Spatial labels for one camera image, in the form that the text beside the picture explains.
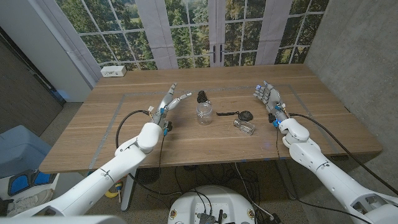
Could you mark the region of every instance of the white outlet box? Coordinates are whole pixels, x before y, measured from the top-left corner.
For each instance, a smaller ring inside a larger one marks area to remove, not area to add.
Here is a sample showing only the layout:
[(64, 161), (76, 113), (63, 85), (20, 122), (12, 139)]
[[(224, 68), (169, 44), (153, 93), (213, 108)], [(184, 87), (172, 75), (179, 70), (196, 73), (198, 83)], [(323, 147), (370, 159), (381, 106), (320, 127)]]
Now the white outlet box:
[(105, 66), (101, 69), (104, 77), (123, 77), (126, 74), (126, 68), (123, 66)]

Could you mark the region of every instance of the robotic arm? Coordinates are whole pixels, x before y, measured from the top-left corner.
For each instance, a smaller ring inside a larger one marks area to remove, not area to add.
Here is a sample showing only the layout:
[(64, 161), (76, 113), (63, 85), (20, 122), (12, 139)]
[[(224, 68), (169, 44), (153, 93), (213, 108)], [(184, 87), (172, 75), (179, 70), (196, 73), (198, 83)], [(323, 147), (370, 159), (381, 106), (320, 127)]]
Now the robotic arm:
[(173, 100), (176, 83), (164, 96), (153, 115), (151, 122), (146, 123), (138, 136), (121, 144), (115, 157), (91, 175), (76, 184), (72, 189), (38, 207), (22, 212), (15, 217), (33, 217), (37, 215), (75, 216), (86, 213), (116, 181), (137, 168), (157, 144), (161, 135), (166, 135), (169, 122), (165, 121), (168, 110), (174, 109), (180, 101), (191, 96), (182, 95)]
[[(282, 140), (292, 159), (313, 172), (347, 212), (369, 223), (397, 223), (398, 198), (363, 187), (326, 158), (309, 138), (308, 130), (286, 113), (285, 104), (272, 85), (264, 81), (264, 86), (256, 87), (254, 96), (266, 105), (269, 121), (286, 134)], [(366, 223), (351, 218), (355, 224)]]

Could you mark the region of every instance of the clear plastic bottle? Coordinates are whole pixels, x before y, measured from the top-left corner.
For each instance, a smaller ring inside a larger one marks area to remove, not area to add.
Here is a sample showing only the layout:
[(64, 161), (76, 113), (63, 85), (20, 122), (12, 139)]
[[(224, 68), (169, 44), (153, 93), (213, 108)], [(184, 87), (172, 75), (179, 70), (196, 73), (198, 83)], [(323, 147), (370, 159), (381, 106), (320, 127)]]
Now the clear plastic bottle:
[(197, 106), (198, 122), (202, 125), (210, 124), (212, 121), (213, 109), (209, 103), (199, 103)]
[(252, 135), (254, 132), (255, 125), (249, 122), (241, 121), (240, 119), (235, 119), (234, 125), (246, 134)]

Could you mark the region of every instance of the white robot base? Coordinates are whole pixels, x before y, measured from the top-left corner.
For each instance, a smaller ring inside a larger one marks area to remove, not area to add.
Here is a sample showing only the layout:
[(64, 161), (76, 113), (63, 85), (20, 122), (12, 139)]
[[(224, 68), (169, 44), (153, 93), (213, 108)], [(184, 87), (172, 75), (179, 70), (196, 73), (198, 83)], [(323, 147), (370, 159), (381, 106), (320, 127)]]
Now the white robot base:
[(172, 205), (168, 224), (183, 223), (254, 223), (254, 209), (237, 192), (218, 185), (205, 185), (183, 194)]

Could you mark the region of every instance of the table top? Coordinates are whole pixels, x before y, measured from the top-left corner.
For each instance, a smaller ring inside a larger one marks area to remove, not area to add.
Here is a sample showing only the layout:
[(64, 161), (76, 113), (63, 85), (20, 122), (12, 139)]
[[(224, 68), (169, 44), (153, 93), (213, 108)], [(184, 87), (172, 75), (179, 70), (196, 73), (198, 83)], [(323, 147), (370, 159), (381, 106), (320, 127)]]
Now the table top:
[[(174, 97), (193, 92), (191, 98), (169, 111), (166, 120), (173, 130), (166, 135), (160, 165), (184, 166), (223, 162), (290, 158), (282, 134), (268, 123), (264, 104), (253, 97), (255, 86), (267, 80), (282, 96), (289, 113), (313, 116), (352, 153), (381, 151), (375, 137), (343, 106), (305, 66), (267, 65), (250, 67), (191, 68), (127, 72), (124, 77), (102, 78), (54, 147), (41, 163), (42, 172), (75, 172), (97, 169), (114, 157), (116, 130), (121, 120), (135, 110), (155, 108), (177, 82)], [(213, 107), (213, 122), (203, 126), (196, 116), (197, 93), (205, 90)], [(252, 136), (233, 126), (234, 116), (216, 112), (250, 111), (256, 125)], [(304, 118), (296, 120), (310, 131), (325, 155), (344, 151), (327, 133)], [(149, 117), (139, 113), (124, 123), (120, 144), (137, 136)], [(140, 167), (159, 165), (160, 144)]]

